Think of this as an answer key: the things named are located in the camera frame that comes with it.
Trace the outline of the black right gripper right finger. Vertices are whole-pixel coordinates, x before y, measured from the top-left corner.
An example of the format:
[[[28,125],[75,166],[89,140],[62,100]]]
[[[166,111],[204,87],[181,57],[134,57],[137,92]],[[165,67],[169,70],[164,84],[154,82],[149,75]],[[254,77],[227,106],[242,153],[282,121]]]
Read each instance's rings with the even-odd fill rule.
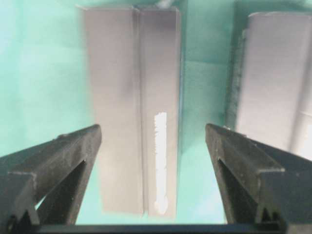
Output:
[[[207,124],[206,144],[226,219],[275,222],[281,227],[312,224],[312,163],[300,156]]]

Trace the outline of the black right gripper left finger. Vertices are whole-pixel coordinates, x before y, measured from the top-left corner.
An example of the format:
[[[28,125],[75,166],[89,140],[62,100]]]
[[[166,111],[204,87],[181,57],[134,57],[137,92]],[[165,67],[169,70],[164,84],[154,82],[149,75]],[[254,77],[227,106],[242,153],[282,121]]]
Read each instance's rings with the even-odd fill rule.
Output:
[[[0,159],[0,223],[75,224],[101,145],[93,125]]]

